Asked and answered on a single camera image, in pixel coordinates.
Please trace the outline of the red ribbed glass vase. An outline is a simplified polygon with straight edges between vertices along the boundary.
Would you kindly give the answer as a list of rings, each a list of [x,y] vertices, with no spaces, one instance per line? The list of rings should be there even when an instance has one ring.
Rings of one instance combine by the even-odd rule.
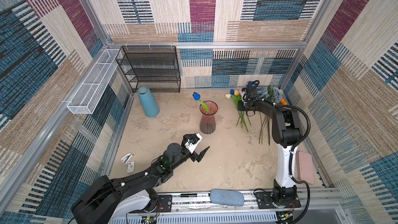
[[[205,101],[204,104],[208,107],[207,111],[202,105],[200,105],[200,112],[202,118],[200,121],[200,130],[204,134],[212,134],[216,129],[215,114],[218,111],[218,105],[213,101]]]

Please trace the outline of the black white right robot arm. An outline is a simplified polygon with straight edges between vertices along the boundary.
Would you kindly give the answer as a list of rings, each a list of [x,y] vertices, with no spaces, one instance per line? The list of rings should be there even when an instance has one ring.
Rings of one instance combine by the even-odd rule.
[[[309,183],[298,180],[294,176],[295,159],[298,146],[307,138],[311,130],[308,115],[299,107],[277,104],[257,94],[257,87],[243,88],[238,110],[244,112],[259,112],[272,121],[272,138],[277,144],[278,171],[271,193],[272,204],[276,208],[287,206],[297,200],[297,185],[304,184],[309,189]]]

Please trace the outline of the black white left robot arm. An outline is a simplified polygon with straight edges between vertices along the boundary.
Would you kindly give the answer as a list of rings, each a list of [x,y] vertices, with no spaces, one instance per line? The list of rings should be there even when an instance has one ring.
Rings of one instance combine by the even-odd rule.
[[[141,172],[114,179],[99,177],[72,205],[72,220],[78,224],[108,223],[122,201],[141,191],[152,191],[168,181],[174,170],[187,160],[200,162],[208,150],[191,153],[184,145],[172,143]]]

